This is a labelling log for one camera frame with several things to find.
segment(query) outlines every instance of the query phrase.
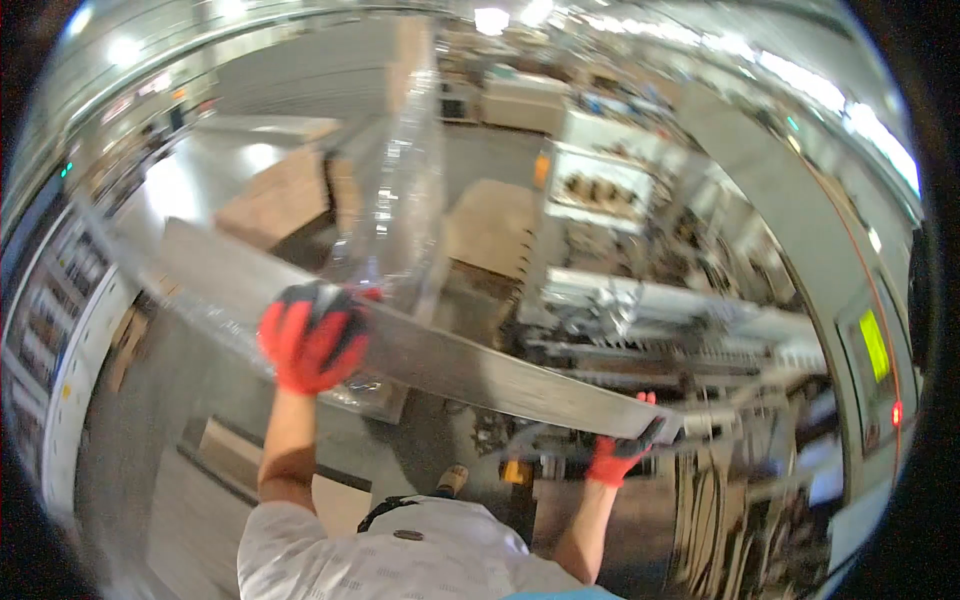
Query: yellow display screen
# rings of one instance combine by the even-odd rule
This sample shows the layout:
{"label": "yellow display screen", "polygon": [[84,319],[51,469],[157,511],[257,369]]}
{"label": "yellow display screen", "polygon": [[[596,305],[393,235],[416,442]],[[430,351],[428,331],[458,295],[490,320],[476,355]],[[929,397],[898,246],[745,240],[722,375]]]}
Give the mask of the yellow display screen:
{"label": "yellow display screen", "polygon": [[890,372],[890,356],[887,355],[887,347],[883,343],[883,336],[880,334],[880,327],[876,323],[873,310],[868,309],[860,317],[860,331],[863,333],[863,341],[867,344],[870,363],[874,367],[874,379],[879,382]]}

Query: white shirt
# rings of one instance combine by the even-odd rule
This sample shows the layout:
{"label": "white shirt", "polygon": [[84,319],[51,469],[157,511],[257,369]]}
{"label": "white shirt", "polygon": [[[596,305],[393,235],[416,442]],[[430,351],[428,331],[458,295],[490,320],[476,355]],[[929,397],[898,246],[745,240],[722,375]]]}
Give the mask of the white shirt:
{"label": "white shirt", "polygon": [[[502,598],[582,588],[558,564],[530,554],[479,504],[428,496],[373,520],[370,531],[329,539],[310,511],[257,506],[237,554],[243,600]],[[407,540],[394,531],[417,532]]]}

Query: glove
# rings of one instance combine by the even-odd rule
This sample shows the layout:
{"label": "glove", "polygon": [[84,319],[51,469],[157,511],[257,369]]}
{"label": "glove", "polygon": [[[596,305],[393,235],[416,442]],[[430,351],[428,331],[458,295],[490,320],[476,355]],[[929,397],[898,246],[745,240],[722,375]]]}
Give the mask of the glove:
{"label": "glove", "polygon": [[[651,404],[657,403],[657,397],[653,392],[637,394],[636,399]],[[663,418],[656,417],[635,440],[615,440],[607,436],[597,436],[593,447],[593,460],[587,470],[587,479],[611,488],[622,488],[623,477],[650,450],[654,438],[662,428]]]}
{"label": "glove", "polygon": [[[361,294],[379,300],[377,290]],[[366,309],[340,286],[292,285],[263,314],[256,337],[281,390],[315,396],[356,371],[367,351]]]}

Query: fluorescent light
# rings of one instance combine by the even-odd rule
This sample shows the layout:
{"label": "fluorescent light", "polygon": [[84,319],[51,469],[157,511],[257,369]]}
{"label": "fluorescent light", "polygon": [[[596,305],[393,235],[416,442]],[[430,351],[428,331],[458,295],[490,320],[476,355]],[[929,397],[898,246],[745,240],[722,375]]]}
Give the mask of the fluorescent light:
{"label": "fluorescent light", "polygon": [[614,32],[615,34],[623,33],[623,25],[620,25],[620,21],[616,20],[612,16],[604,17],[603,24],[609,32]]}
{"label": "fluorescent light", "polygon": [[510,24],[510,15],[500,9],[475,9],[473,23],[485,36],[499,36]]}
{"label": "fluorescent light", "polygon": [[220,0],[220,6],[217,12],[226,18],[235,19],[244,15],[247,11],[247,4],[243,0]]}
{"label": "fluorescent light", "polygon": [[594,18],[592,16],[585,17],[587,23],[590,24],[590,27],[597,30],[598,32],[607,31],[607,25],[603,22],[602,19]]}
{"label": "fluorescent light", "polygon": [[756,51],[740,36],[731,34],[724,36],[705,34],[703,42],[705,46],[713,48],[714,50],[735,54],[749,62],[756,62]]}
{"label": "fluorescent light", "polygon": [[843,112],[847,98],[844,97],[843,92],[836,85],[823,77],[766,51],[760,53],[759,62],[765,69],[772,71],[777,77],[799,89],[824,107],[838,114]]}
{"label": "fluorescent light", "polygon": [[91,16],[93,16],[93,7],[89,4],[82,4],[80,9],[74,12],[70,22],[66,24],[67,35],[70,37],[77,36],[90,22]]}
{"label": "fluorescent light", "polygon": [[107,48],[107,60],[117,66],[134,66],[140,58],[142,44],[129,37],[118,37]]}
{"label": "fluorescent light", "polygon": [[870,228],[870,230],[867,231],[867,237],[870,238],[870,243],[874,245],[874,251],[879,253],[882,245],[880,244],[880,236],[876,233],[876,229]]}
{"label": "fluorescent light", "polygon": [[520,22],[527,27],[539,27],[553,11],[553,0],[532,0],[520,13]]}
{"label": "fluorescent light", "polygon": [[917,173],[916,161],[880,123],[872,108],[861,103],[852,104],[847,108],[843,125],[844,129],[857,132],[873,142],[880,153],[890,160],[897,172],[909,183],[913,191],[920,195],[920,177]]}

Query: metal panel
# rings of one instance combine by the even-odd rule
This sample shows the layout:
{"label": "metal panel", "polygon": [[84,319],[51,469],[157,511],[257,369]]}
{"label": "metal panel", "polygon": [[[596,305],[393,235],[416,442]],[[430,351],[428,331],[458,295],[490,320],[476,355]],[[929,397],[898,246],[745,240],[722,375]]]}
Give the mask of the metal panel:
{"label": "metal panel", "polygon": [[[223,310],[238,340],[249,338],[267,305],[286,286],[312,275],[242,243],[178,219],[160,245],[164,272]],[[415,388],[467,404],[618,437],[635,437],[654,417],[667,418],[657,441],[672,443],[685,419],[661,406],[601,390],[370,304],[367,367]]]}

